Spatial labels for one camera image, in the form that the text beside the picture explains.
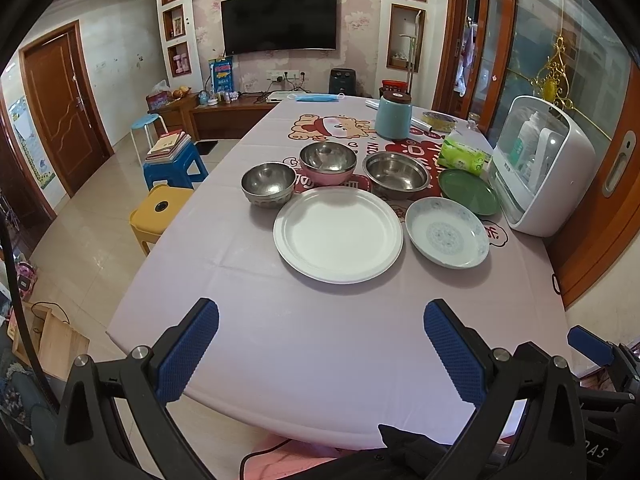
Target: screw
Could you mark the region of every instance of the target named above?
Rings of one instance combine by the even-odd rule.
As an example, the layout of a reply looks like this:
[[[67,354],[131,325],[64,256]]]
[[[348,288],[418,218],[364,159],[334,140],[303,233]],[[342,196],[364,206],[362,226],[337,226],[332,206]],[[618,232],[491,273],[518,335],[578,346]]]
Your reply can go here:
[[[89,356],[87,354],[80,354],[74,359],[75,366],[84,366],[89,362]]]
[[[556,368],[566,368],[566,359],[562,356],[555,356],[554,357],[554,366],[556,366]]]
[[[149,347],[148,346],[136,346],[131,355],[134,359],[144,359],[149,355]]]
[[[494,357],[497,361],[505,362],[511,359],[511,354],[504,348],[494,348]]]

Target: pink wallpaper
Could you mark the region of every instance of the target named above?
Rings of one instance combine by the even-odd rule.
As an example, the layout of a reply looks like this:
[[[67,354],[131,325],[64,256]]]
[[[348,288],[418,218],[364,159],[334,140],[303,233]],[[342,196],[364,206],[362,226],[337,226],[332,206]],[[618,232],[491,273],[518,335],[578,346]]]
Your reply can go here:
[[[198,41],[198,56],[203,78],[209,76],[208,60],[221,56],[222,0],[193,0],[194,25]],[[305,72],[305,88],[312,92],[327,92],[332,68],[353,68],[357,72],[358,90],[365,95],[377,95],[376,63],[378,61],[378,33],[380,0],[339,0],[338,43],[335,51],[276,50],[234,56],[236,89],[259,92],[270,81],[267,70],[300,70]],[[272,90],[282,90],[278,83]]]

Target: teal canister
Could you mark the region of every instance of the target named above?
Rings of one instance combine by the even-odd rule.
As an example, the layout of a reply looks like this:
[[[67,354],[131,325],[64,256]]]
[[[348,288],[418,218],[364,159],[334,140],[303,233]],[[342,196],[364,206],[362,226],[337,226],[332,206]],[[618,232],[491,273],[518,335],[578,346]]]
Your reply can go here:
[[[376,114],[376,131],[383,139],[406,139],[411,127],[411,96],[388,90],[380,98]]]

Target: door handle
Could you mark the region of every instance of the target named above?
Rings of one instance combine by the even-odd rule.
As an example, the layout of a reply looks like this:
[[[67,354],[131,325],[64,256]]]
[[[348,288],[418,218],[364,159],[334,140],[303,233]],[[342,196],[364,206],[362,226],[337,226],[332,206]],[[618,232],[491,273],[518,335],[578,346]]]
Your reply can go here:
[[[620,182],[622,174],[625,173],[626,165],[631,158],[631,154],[634,152],[635,146],[636,134],[632,130],[629,130],[625,134],[624,139],[622,139],[622,144],[620,144],[620,149],[616,155],[616,160],[609,170],[609,174],[607,175],[604,184],[602,185],[602,194],[606,198],[609,198],[616,190],[616,186]]]

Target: blue face mask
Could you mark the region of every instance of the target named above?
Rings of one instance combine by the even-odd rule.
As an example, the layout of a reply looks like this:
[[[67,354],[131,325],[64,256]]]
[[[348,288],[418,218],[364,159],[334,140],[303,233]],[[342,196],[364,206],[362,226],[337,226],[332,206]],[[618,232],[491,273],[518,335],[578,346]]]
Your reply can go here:
[[[296,101],[313,101],[317,103],[327,103],[337,101],[338,96],[332,94],[307,94],[296,95]]]

